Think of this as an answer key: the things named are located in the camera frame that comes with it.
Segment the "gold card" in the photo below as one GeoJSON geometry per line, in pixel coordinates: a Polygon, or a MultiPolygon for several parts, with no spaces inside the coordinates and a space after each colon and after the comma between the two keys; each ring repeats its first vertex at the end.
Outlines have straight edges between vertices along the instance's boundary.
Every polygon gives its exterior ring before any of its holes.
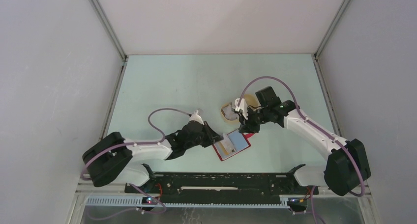
{"type": "Polygon", "coordinates": [[[218,147],[220,148],[223,157],[228,157],[235,151],[233,144],[230,142],[219,142],[218,147]]]}

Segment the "white credit card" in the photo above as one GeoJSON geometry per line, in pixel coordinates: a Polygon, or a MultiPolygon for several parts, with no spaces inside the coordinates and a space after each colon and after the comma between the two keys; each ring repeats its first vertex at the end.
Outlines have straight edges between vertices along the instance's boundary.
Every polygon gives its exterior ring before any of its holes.
{"type": "Polygon", "coordinates": [[[223,152],[226,155],[229,155],[231,153],[234,153],[236,151],[236,148],[230,138],[227,134],[223,134],[223,140],[220,142],[223,152]]]}

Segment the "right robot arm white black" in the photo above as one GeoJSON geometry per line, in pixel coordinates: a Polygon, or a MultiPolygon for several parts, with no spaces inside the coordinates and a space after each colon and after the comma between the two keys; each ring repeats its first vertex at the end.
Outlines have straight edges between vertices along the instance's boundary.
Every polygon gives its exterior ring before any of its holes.
{"type": "Polygon", "coordinates": [[[293,194],[307,186],[327,186],[339,196],[353,192],[371,177],[365,147],[358,139],[347,140],[328,131],[296,108],[292,100],[282,102],[272,87],[256,92],[258,107],[237,98],[232,109],[239,116],[240,133],[258,133],[260,126],[275,123],[306,140],[324,158],[325,166],[300,165],[293,168],[286,187],[293,194]]]}

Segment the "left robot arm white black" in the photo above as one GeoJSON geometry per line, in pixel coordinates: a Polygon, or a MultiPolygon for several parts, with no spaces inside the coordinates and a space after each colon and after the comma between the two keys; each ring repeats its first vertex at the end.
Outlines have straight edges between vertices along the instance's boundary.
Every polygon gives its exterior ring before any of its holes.
{"type": "Polygon", "coordinates": [[[87,150],[82,159],[82,179],[95,187],[111,183],[132,183],[142,192],[155,188],[155,179],[147,160],[173,160],[195,146],[203,148],[223,140],[206,121],[189,121],[182,129],[165,136],[162,142],[127,142],[120,132],[113,132],[87,150]]]}

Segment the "red card holder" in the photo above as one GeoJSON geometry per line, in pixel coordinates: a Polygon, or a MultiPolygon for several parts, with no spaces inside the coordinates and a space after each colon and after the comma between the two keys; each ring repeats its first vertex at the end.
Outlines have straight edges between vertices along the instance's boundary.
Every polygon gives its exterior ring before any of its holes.
{"type": "Polygon", "coordinates": [[[223,134],[223,140],[215,143],[213,148],[220,159],[225,161],[251,147],[249,138],[255,133],[240,133],[238,129],[223,134]]]}

